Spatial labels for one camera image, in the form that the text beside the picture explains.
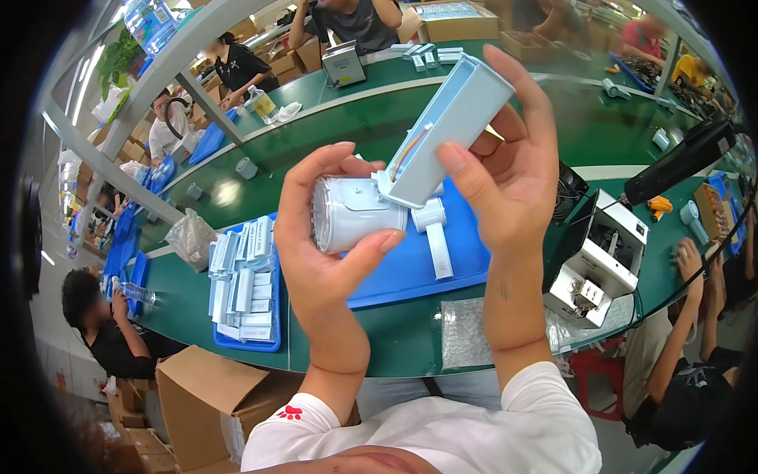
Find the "fingernail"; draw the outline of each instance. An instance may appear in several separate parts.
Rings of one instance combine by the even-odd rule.
[[[387,240],[384,241],[384,243],[381,244],[381,247],[379,247],[379,251],[382,253],[387,253],[390,250],[394,249],[398,243],[402,241],[402,239],[406,238],[406,233],[403,231],[394,231],[390,236],[387,238]]]
[[[466,159],[452,143],[443,143],[437,148],[437,157],[450,176],[458,174],[466,166]]]

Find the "white t-shirt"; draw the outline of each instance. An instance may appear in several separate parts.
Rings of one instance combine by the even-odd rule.
[[[521,370],[500,401],[503,411],[494,412],[440,397],[420,398],[341,428],[324,402],[296,394],[289,409],[282,407],[252,430],[242,471],[319,459],[365,444],[411,451],[445,474],[600,471],[595,428],[555,364],[539,362]],[[292,414],[297,410],[302,413]]]
[[[179,135],[186,137],[188,133],[194,133],[190,121],[187,120],[187,116],[184,113],[184,107],[179,102],[173,102],[171,104],[171,110],[174,111],[171,117],[171,125],[179,132]],[[150,158],[163,159],[170,155],[174,151],[174,147],[179,143],[179,139],[168,129],[166,122],[162,122],[157,118],[150,127],[150,135],[148,138],[150,143]]]

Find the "chair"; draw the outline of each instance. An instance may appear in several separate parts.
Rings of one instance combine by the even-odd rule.
[[[608,350],[623,342],[623,337],[609,339],[601,344],[603,349]],[[576,373],[576,380],[579,390],[579,403],[584,411],[590,416],[608,419],[610,421],[622,421],[624,417],[624,402],[622,394],[624,393],[624,357],[603,357],[603,354],[596,348],[582,350],[572,356],[568,365]],[[605,375],[613,385],[616,393],[616,401],[600,411],[592,410],[587,398],[587,375],[599,374]]]

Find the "hand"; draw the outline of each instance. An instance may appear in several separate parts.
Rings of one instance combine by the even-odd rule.
[[[384,169],[383,162],[365,162],[352,155],[356,145],[326,145],[306,156],[284,178],[274,241],[284,280],[298,318],[329,317],[335,305],[344,305],[361,281],[405,237],[397,229],[369,234],[345,258],[324,255],[312,239],[313,183],[323,174],[368,176]]]
[[[553,107],[521,63],[491,45],[484,57],[515,87],[524,120],[506,105],[490,122],[505,142],[485,131],[470,150],[447,142],[437,157],[477,212],[479,236],[491,252],[539,257],[558,186]]]
[[[679,272],[681,278],[684,281],[689,280],[695,272],[700,270],[703,266],[703,260],[700,259],[700,252],[698,252],[695,242],[690,238],[684,238],[679,242],[679,251],[676,256],[676,263],[679,265]],[[701,272],[697,278],[690,284],[688,293],[693,294],[699,292],[703,295],[703,273]]]
[[[127,297],[121,290],[113,290],[113,319],[118,322],[119,320],[127,319],[127,313],[129,307],[127,306]]]

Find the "plastic bottle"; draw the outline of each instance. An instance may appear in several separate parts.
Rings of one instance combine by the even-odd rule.
[[[155,303],[155,293],[147,288],[138,287],[131,281],[121,282],[121,292],[130,300],[141,301],[146,304]]]
[[[177,32],[177,22],[162,0],[124,0],[124,23],[148,58],[154,58]]]
[[[277,120],[279,108],[268,98],[268,94],[255,86],[248,87],[247,92],[250,93],[250,104],[261,116],[263,122],[266,125],[273,124]]]

